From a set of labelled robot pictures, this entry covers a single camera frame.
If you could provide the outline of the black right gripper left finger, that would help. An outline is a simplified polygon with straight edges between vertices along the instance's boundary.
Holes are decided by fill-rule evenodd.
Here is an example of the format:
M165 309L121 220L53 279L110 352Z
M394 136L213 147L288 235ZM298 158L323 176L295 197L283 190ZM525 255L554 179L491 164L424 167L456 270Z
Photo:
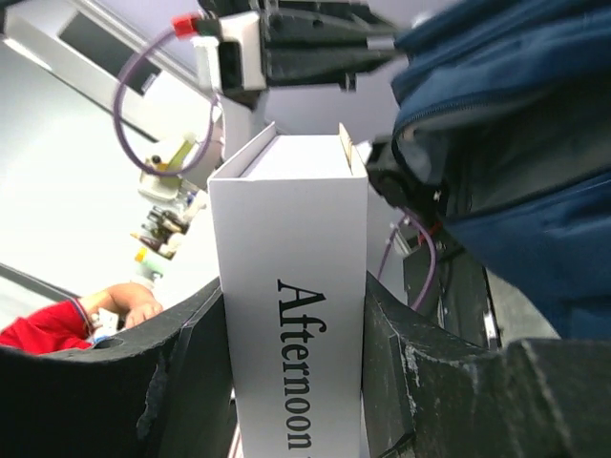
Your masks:
M5 457L224 457L235 426L212 281L87 350L1 351Z

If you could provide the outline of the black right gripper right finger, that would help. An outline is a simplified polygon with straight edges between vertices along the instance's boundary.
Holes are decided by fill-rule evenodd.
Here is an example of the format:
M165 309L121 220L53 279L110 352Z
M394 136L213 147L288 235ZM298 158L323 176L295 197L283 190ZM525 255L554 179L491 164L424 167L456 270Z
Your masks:
M606 457L608 342L468 343L398 301L365 296L363 382L374 457Z

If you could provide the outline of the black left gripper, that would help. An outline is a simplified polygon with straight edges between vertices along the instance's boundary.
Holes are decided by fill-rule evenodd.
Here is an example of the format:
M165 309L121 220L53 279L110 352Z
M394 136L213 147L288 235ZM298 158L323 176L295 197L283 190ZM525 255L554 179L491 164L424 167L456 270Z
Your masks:
M261 1L263 76L271 87L336 85L356 90L356 78L397 55L391 40L397 25L359 1Z

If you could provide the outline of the navy blue student backpack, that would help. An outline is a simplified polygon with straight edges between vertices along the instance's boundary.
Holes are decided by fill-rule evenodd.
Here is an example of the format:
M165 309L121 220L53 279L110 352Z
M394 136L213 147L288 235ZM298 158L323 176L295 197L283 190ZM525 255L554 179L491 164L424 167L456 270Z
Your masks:
M462 1L394 43L371 182L441 221L564 339L610 336L610 5Z

